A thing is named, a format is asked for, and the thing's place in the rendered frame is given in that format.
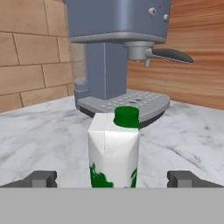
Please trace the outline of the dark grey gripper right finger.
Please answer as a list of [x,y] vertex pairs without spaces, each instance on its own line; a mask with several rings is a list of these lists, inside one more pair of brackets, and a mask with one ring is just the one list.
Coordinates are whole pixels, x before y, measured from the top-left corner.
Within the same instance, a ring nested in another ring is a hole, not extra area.
[[168,171],[167,186],[177,188],[203,188],[203,187],[221,187],[221,185],[201,179],[191,171]]

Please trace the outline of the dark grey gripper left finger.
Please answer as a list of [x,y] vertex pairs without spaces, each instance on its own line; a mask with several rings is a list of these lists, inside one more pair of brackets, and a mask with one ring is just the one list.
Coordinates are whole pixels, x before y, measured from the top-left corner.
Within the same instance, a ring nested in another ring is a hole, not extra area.
[[57,172],[56,171],[33,171],[24,179],[10,182],[3,187],[56,187]]

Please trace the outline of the grey espresso machine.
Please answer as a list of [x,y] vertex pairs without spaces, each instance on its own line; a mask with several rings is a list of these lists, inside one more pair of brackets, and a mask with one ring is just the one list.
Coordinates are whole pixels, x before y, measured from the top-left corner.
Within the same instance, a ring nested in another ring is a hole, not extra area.
[[140,127],[170,106],[166,94],[127,88],[127,62],[152,59],[192,63],[184,52],[157,49],[166,42],[172,0],[64,0],[72,45],[84,50],[84,74],[74,76],[75,107],[93,117],[119,106],[139,108]]

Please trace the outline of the white carton with green cap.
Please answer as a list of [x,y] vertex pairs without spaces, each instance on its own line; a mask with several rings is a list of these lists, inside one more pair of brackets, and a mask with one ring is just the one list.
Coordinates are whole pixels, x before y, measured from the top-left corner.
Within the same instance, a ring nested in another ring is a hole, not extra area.
[[139,130],[138,108],[120,106],[94,115],[87,131],[92,187],[136,187]]

